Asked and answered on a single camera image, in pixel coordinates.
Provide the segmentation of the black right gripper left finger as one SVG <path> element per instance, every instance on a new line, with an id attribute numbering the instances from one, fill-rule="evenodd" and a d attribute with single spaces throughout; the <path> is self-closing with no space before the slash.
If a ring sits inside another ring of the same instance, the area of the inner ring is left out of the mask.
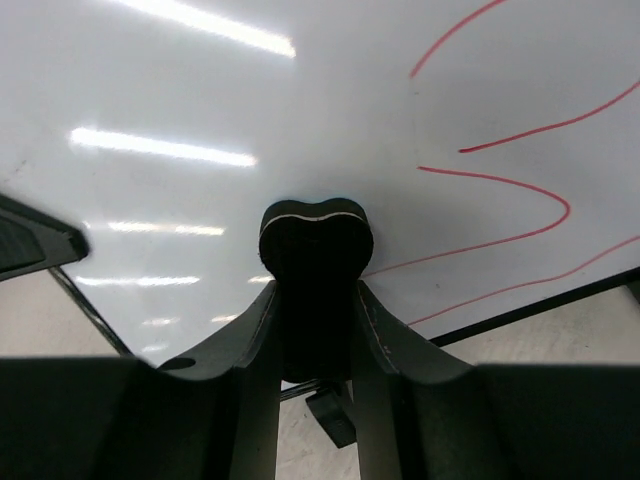
<path id="1" fill-rule="evenodd" d="M 1 363 L 5 479 L 271 479 L 282 348 L 268 284 L 235 320 L 153 368 L 135 357 Z"/>

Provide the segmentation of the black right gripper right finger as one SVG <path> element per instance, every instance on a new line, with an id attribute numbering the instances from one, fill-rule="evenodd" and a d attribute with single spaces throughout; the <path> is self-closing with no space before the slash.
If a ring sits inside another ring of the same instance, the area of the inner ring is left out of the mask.
<path id="1" fill-rule="evenodd" d="M 354 291 L 352 383 L 365 479 L 635 479 L 634 365 L 468 364 Z"/>

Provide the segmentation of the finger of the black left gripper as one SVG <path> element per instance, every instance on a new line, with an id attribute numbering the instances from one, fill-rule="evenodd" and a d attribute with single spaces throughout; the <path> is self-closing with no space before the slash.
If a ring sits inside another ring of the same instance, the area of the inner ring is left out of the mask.
<path id="1" fill-rule="evenodd" d="M 1 280 L 66 265 L 90 253 L 77 228 L 1 195 Z"/>

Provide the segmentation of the black blue whiteboard eraser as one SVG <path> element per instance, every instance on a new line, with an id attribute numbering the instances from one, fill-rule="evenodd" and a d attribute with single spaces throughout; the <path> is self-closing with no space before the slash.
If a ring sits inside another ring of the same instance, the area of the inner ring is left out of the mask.
<path id="1" fill-rule="evenodd" d="M 265 211 L 259 256 L 280 291 L 285 381 L 348 377 L 352 296 L 373 247 L 353 200 L 282 200 Z"/>

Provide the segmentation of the small black-framed whiteboard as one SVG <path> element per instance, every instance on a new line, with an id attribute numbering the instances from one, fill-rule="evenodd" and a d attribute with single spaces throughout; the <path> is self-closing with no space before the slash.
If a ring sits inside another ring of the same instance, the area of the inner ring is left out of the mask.
<path id="1" fill-rule="evenodd" d="M 434 337 L 639 264 L 635 1 L 5 1 L 1 188 L 159 364 L 270 277 L 266 208 L 346 197 Z"/>

